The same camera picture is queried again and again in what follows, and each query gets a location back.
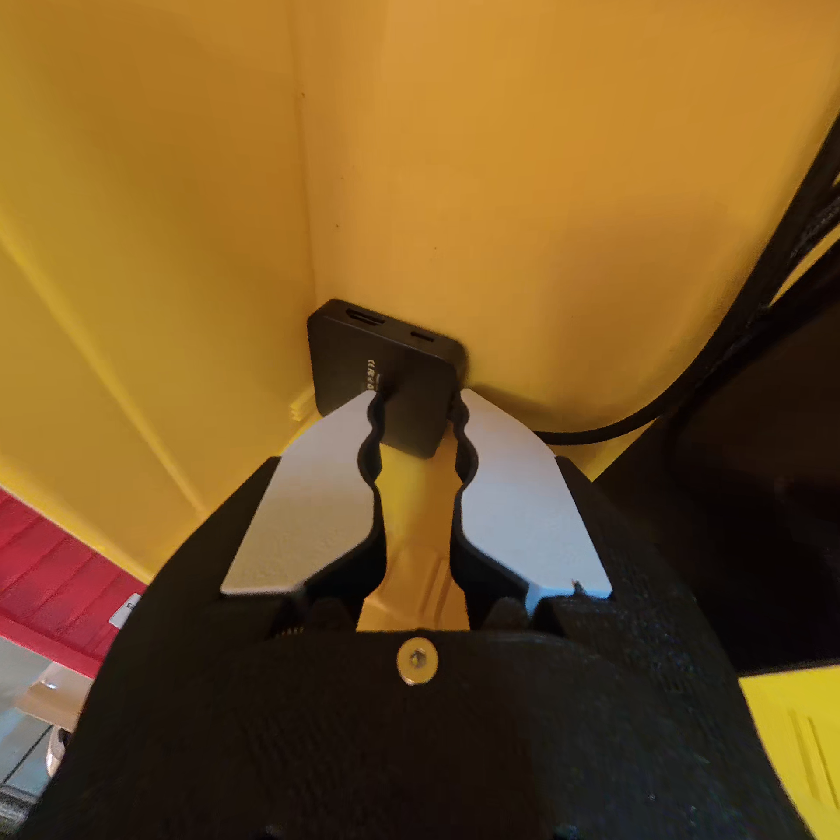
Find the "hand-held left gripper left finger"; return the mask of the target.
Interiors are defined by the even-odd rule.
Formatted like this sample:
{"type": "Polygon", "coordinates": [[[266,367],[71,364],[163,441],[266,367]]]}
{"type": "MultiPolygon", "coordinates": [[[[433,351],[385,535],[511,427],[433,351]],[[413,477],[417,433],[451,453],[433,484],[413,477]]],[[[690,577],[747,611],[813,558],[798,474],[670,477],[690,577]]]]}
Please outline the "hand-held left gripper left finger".
{"type": "Polygon", "coordinates": [[[367,596],[386,547],[380,443],[384,402],[363,392],[284,451],[221,584],[227,596],[367,596]]]}

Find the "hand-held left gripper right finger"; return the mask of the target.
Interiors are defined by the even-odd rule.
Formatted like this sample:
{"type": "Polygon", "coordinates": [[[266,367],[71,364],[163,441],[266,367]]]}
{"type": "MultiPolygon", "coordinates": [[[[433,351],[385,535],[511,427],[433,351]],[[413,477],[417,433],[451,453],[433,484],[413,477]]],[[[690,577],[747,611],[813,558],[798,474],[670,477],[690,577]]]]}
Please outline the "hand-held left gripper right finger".
{"type": "Polygon", "coordinates": [[[550,447],[477,392],[462,390],[457,407],[462,588],[505,586],[523,601],[609,598],[613,585],[550,447]]]}

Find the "small black adapter box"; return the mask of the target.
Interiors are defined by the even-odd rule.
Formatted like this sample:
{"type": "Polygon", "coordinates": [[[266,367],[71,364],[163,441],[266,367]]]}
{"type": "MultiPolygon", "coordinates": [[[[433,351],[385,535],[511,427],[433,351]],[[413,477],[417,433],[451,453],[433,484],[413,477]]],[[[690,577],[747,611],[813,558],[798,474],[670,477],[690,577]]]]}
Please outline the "small black adapter box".
{"type": "Polygon", "coordinates": [[[466,378],[461,343],[341,299],[308,316],[307,333],[321,416],[363,392],[381,393],[382,442],[422,459],[436,453],[466,378]]]}

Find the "yellow plastic bin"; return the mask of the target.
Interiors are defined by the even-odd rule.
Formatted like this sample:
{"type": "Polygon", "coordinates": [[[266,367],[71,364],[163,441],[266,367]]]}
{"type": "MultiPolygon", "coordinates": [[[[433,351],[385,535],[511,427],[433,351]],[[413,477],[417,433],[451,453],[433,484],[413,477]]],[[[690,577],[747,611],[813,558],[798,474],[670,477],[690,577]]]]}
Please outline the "yellow plastic bin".
{"type": "Polygon", "coordinates": [[[574,458],[767,314],[838,2],[2,2],[2,488],[150,585],[18,838],[811,838],[694,596],[574,458]],[[367,596],[227,596],[341,299],[461,343],[367,596]],[[464,580],[459,394],[612,583],[464,580]]]}

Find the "red plastic bin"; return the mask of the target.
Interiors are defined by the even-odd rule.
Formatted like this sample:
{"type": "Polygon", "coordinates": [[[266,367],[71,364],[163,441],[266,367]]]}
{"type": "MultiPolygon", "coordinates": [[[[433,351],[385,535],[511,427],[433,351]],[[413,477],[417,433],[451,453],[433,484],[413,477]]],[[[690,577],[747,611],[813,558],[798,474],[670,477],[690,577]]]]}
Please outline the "red plastic bin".
{"type": "Polygon", "coordinates": [[[1,636],[95,679],[147,585],[1,490],[1,636]]]}

